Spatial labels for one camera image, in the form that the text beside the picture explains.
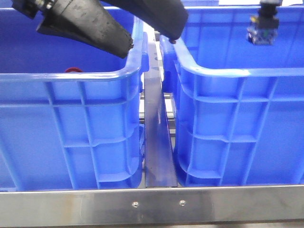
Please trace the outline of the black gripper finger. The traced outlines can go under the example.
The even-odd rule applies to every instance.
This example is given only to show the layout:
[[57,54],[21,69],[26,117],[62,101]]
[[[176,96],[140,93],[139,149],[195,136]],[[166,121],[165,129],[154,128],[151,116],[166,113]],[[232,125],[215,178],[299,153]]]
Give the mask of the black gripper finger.
[[126,10],[175,42],[181,37],[188,12],[180,0],[106,0]]

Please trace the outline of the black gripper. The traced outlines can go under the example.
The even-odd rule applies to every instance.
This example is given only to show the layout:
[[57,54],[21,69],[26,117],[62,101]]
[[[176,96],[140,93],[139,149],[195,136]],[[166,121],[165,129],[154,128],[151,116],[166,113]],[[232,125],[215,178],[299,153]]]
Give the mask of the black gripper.
[[11,7],[33,19],[44,19],[37,32],[76,40],[120,58],[133,48],[132,35],[98,0],[12,0]]

